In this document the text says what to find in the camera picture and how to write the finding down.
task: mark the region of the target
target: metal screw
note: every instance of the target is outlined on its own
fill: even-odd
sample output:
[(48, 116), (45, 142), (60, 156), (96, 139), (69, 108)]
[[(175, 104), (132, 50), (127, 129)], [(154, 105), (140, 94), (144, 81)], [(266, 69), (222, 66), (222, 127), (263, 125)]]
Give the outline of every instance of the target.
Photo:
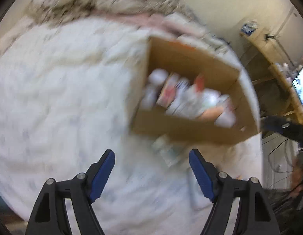
[(86, 177), (86, 174), (84, 172), (81, 172), (81, 173), (77, 174), (78, 179), (83, 179), (85, 177)]
[(223, 172), (223, 171), (220, 171), (218, 173), (218, 175), (219, 175), (220, 178), (223, 178), (223, 179), (227, 177), (227, 174), (225, 172)]
[(51, 185), (53, 182), (54, 182), (54, 179), (48, 179), (48, 180), (46, 181), (46, 184)]
[(253, 183), (258, 183), (258, 182), (259, 182), (259, 180), (258, 180), (258, 178), (251, 177), (251, 182), (253, 182)]

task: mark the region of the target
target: cardboard box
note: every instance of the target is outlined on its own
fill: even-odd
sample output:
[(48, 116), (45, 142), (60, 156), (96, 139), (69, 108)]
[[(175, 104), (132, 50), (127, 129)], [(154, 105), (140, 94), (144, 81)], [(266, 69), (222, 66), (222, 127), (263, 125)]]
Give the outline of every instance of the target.
[(213, 122), (170, 116), (153, 108), (138, 108), (132, 120), (132, 131), (159, 137), (167, 134), (172, 140), (236, 144), (258, 133), (250, 106), (238, 82), (239, 71), (209, 53), (157, 37), (149, 40), (149, 60), (146, 77), (156, 68), (176, 72), (191, 82), (202, 73), (205, 87), (229, 94), (235, 107), (237, 122), (232, 128), (221, 128)]

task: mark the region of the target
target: blue gripper pad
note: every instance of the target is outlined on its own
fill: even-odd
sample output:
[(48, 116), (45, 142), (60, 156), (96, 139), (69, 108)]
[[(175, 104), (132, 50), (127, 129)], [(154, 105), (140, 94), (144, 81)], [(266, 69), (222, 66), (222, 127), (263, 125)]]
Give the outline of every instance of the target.
[(105, 188), (107, 180), (113, 169), (114, 163), (115, 163), (115, 155), (114, 152), (110, 150), (108, 156), (102, 163), (101, 167), (99, 168), (98, 172), (96, 173), (91, 183), (91, 192), (88, 197), (91, 203), (93, 203), (96, 199), (98, 199), (101, 196), (102, 191)]
[(200, 155), (199, 151), (197, 149), (193, 149), (190, 151), (189, 154), (189, 162), (190, 166), (195, 174), (195, 177), (197, 179), (197, 182), (200, 186), (200, 189), (202, 190), (203, 194), (205, 197), (210, 199), (211, 202), (214, 202), (215, 200), (215, 193), (214, 193), (214, 184), (210, 176), (208, 175), (206, 169), (204, 168), (202, 162), (196, 155), (195, 151), (198, 152)]

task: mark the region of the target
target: person's hand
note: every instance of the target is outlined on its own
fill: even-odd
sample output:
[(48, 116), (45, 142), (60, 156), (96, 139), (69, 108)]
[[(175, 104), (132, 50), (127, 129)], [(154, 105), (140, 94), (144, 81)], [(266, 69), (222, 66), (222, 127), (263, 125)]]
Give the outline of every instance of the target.
[[(303, 170), (298, 166), (297, 159), (293, 161), (293, 172), (292, 172), (292, 184), (291, 189), (293, 190), (297, 185), (303, 180)], [(299, 193), (303, 190), (303, 185), (299, 185), (290, 193), (293, 198), (297, 197)]]

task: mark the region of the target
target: monitor screen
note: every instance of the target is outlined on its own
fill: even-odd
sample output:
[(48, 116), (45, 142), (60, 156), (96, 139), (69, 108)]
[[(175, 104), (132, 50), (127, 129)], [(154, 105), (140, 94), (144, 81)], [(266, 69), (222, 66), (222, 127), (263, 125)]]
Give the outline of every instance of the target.
[(303, 104), (303, 68), (293, 80), (293, 86), (299, 96), (299, 99), (301, 100), (301, 103)]

